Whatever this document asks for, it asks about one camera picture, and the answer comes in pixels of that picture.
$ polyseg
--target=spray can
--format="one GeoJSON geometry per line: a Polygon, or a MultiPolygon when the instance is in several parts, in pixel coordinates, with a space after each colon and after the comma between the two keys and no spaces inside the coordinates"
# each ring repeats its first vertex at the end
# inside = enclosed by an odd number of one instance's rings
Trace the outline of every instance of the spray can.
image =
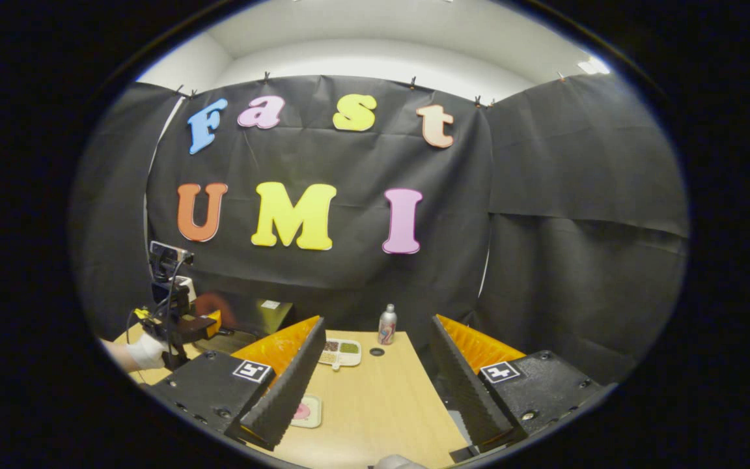
{"type": "Polygon", "coordinates": [[[395,338],[395,324],[398,322],[398,315],[395,314],[395,306],[387,305],[386,311],[381,313],[381,320],[378,321],[378,343],[390,345],[395,338]]]}

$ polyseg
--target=wooden table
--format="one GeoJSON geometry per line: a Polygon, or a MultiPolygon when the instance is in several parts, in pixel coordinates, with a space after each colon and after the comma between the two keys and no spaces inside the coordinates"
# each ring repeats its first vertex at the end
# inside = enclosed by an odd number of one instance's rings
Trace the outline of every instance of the wooden table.
{"type": "MultiPolygon", "coordinates": [[[[129,330],[134,343],[141,335],[140,324],[129,330]]],[[[300,466],[315,469],[366,469],[382,457],[400,454],[412,461],[438,469],[452,466],[449,452],[465,448],[444,404],[424,371],[406,332],[397,332],[392,345],[379,345],[376,332],[327,330],[328,339],[351,339],[363,347],[360,365],[318,363],[306,394],[322,401],[322,423],[317,428],[289,427],[274,451],[248,444],[300,466]],[[383,356],[369,349],[383,348],[383,356]]],[[[116,342],[125,343],[122,335],[116,342]]],[[[199,351],[185,345],[189,358],[199,351]]],[[[130,373],[134,380],[154,384],[166,376],[166,369],[130,373]]]]}

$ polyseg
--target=orange object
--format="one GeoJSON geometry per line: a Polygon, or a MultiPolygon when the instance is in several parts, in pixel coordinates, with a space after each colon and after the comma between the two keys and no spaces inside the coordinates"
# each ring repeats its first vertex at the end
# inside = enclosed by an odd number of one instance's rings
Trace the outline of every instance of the orange object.
{"type": "Polygon", "coordinates": [[[484,335],[478,330],[471,329],[443,315],[436,315],[436,317],[441,321],[444,330],[450,335],[474,374],[479,373],[482,366],[517,360],[526,356],[520,350],[509,347],[490,335],[484,335]]]}
{"type": "Polygon", "coordinates": [[[277,374],[271,384],[268,385],[268,389],[271,389],[288,368],[288,365],[291,364],[294,356],[297,356],[300,347],[306,341],[306,337],[309,336],[309,332],[318,323],[318,319],[320,317],[311,317],[293,326],[278,330],[268,337],[259,339],[259,341],[233,352],[231,356],[271,365],[271,368],[277,374]]]}

